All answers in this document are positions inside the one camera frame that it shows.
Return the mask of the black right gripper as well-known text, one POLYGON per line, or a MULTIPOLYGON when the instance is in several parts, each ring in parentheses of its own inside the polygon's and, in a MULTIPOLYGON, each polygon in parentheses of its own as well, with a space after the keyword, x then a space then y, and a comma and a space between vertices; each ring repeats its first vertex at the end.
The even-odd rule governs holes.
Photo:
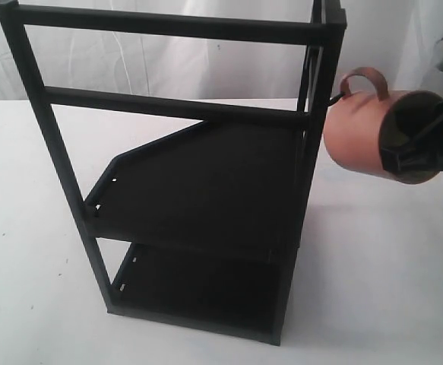
POLYGON ((400 109, 394 121, 403 140, 380 147, 384 170, 443 172, 443 101, 400 109))

